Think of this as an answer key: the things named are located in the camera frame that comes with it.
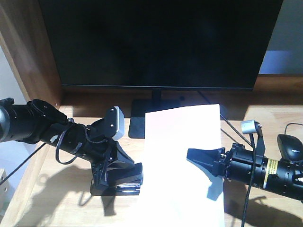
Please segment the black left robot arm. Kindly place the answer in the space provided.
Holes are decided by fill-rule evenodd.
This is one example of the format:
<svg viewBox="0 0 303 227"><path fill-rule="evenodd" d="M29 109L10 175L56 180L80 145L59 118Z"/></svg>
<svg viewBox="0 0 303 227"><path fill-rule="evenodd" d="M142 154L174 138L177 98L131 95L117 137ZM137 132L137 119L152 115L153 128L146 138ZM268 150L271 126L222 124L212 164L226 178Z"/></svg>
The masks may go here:
<svg viewBox="0 0 303 227"><path fill-rule="evenodd" d="M13 98L0 101L0 140L36 144L40 141L110 169L129 169L134 161L118 140L124 135L124 115L113 106L91 125L76 123L46 101L34 99L16 105Z"/></svg>

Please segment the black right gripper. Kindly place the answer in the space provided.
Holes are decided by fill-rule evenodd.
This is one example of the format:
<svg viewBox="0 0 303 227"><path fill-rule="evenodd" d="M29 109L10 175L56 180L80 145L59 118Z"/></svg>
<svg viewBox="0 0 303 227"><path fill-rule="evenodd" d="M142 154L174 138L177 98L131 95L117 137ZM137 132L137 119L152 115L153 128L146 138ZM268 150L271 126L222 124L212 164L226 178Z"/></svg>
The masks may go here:
<svg viewBox="0 0 303 227"><path fill-rule="evenodd" d="M261 188L264 183L267 159L264 157L265 146L257 145L256 167L252 173L253 152L246 150L242 144L233 143L232 148L226 151L225 148L203 150L189 148L187 159L208 170L213 176L222 176L245 184L252 181L252 186Z"/></svg>

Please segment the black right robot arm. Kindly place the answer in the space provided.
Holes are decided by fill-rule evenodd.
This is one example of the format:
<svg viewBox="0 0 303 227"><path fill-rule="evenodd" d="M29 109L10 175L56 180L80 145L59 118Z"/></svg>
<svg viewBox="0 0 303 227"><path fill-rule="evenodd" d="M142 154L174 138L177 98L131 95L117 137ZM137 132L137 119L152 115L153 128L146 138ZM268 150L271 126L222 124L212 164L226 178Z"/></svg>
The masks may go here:
<svg viewBox="0 0 303 227"><path fill-rule="evenodd" d="M303 168L286 161L257 158L252 175L253 152L242 144L234 143L229 151L225 148L202 150L190 148L187 159L213 176L224 177L253 187L279 194L298 201L303 200Z"/></svg>

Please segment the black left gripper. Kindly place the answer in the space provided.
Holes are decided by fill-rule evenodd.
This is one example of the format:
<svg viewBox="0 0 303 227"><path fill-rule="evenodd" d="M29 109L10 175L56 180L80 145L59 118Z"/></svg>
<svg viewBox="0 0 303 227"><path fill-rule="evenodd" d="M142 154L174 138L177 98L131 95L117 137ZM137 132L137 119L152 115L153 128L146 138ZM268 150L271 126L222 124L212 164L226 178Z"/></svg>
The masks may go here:
<svg viewBox="0 0 303 227"><path fill-rule="evenodd" d="M59 150L74 155L74 158L67 163L72 163L77 157L98 163L105 160L108 146L115 136L116 125L106 123L104 120L98 120L87 126L78 123L67 125L55 123L47 130L47 143L55 147L55 159L59 163L62 163L59 159ZM116 166L134 166L134 161L117 141L112 143L111 158Z"/></svg>

